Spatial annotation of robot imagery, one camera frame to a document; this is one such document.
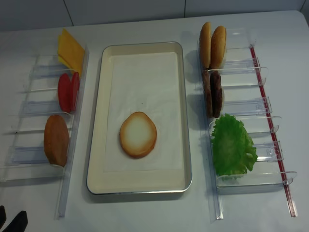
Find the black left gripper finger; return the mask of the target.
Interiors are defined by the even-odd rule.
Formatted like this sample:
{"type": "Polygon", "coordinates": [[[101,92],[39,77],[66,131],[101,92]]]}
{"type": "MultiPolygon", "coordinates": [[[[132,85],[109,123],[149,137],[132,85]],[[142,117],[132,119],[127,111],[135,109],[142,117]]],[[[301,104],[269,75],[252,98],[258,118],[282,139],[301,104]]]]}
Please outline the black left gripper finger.
{"type": "Polygon", "coordinates": [[[5,221],[6,221],[5,207],[1,205],[0,206],[0,229],[3,227],[5,221]]]}
{"type": "Polygon", "coordinates": [[[12,222],[3,230],[3,232],[24,232],[28,225],[26,211],[20,211],[12,222]]]}

